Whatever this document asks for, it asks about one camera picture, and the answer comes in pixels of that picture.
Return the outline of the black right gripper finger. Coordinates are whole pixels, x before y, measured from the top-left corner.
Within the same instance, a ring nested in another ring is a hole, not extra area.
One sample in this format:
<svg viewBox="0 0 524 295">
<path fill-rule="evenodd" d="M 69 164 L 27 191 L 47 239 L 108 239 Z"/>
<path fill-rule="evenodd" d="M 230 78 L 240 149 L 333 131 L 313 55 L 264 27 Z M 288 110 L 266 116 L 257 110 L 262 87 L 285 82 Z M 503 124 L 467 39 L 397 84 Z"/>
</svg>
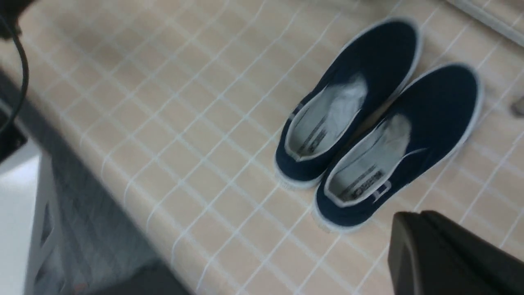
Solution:
<svg viewBox="0 0 524 295">
<path fill-rule="evenodd" d="M 524 264 L 437 211 L 393 215 L 395 295 L 522 295 Z"/>
</svg>

